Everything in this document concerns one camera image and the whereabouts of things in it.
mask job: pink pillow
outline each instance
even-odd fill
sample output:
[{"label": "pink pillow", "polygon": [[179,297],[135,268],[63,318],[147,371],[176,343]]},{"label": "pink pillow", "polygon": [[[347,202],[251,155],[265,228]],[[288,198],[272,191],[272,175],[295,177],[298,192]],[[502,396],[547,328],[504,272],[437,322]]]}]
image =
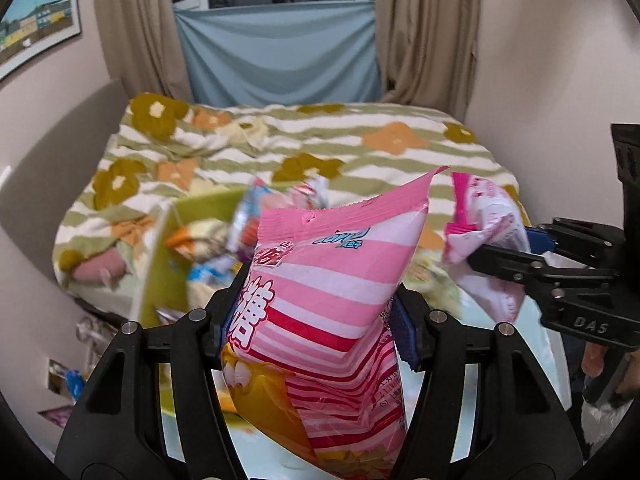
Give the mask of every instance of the pink pillow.
[{"label": "pink pillow", "polygon": [[76,282],[111,286],[127,272],[127,263],[115,247],[82,262],[72,272]]}]

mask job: framed picture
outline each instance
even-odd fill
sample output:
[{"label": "framed picture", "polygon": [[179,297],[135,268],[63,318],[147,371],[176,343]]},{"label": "framed picture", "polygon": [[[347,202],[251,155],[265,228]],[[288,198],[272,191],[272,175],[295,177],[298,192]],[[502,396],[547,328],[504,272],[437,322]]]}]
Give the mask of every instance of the framed picture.
[{"label": "framed picture", "polygon": [[0,22],[0,80],[80,33],[78,0],[14,0]]}]

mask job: metal screw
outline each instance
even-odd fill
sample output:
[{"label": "metal screw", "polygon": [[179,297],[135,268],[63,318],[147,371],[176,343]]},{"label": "metal screw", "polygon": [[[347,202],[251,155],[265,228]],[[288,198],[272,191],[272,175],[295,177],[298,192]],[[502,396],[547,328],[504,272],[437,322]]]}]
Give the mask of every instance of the metal screw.
[{"label": "metal screw", "polygon": [[516,333],[516,329],[514,329],[513,325],[510,325],[509,323],[500,323],[500,325],[498,325],[498,330],[505,336],[510,336]]},{"label": "metal screw", "polygon": [[429,314],[429,319],[431,319],[434,323],[444,323],[449,316],[447,316],[446,312],[441,310],[432,310]]},{"label": "metal screw", "polygon": [[189,313],[189,319],[192,321],[202,321],[207,317],[207,311],[203,308],[195,308]]},{"label": "metal screw", "polygon": [[133,334],[138,329],[138,324],[135,321],[127,321],[121,328],[123,334]]}]

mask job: green striped blanket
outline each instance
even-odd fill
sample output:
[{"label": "green striped blanket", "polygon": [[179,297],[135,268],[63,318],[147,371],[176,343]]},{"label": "green striped blanket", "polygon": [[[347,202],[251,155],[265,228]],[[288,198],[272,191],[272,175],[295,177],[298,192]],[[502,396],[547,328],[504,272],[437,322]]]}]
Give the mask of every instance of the green striped blanket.
[{"label": "green striped blanket", "polygon": [[[337,206],[442,165],[487,177],[517,196],[515,177],[472,132],[436,110],[393,104],[220,110],[144,94],[130,102],[97,173],[63,219],[53,253],[56,275],[62,286],[82,294],[70,279],[74,268],[116,247],[127,277],[110,294],[132,295],[167,203],[216,186],[247,184],[254,175],[272,182],[322,174],[330,179],[330,205]],[[431,262],[453,211],[447,171],[433,181],[414,281],[447,282]],[[444,286],[452,290],[449,282]],[[433,291],[431,285],[422,288]]]}]

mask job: blue gripper pad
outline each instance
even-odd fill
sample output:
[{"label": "blue gripper pad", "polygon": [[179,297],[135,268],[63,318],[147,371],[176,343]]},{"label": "blue gripper pad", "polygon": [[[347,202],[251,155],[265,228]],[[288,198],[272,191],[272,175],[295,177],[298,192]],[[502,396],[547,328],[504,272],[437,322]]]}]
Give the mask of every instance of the blue gripper pad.
[{"label": "blue gripper pad", "polygon": [[545,230],[535,229],[533,227],[525,228],[527,231],[527,237],[529,237],[529,245],[531,246],[531,252],[533,254],[543,254],[546,252],[553,252],[556,248],[556,243],[549,237]]},{"label": "blue gripper pad", "polygon": [[417,371],[420,366],[420,357],[416,349],[416,337],[414,324],[404,309],[398,295],[394,295],[389,314],[389,326],[396,342],[396,348],[402,361],[409,365],[412,371]]},{"label": "blue gripper pad", "polygon": [[236,313],[236,309],[238,308],[238,300],[240,299],[240,295],[234,301],[234,306],[229,309],[229,313],[226,315],[225,322],[220,329],[220,341],[221,345],[218,351],[221,351],[225,346],[226,335],[229,332],[229,327],[231,326],[231,320],[234,318],[234,314]]}]

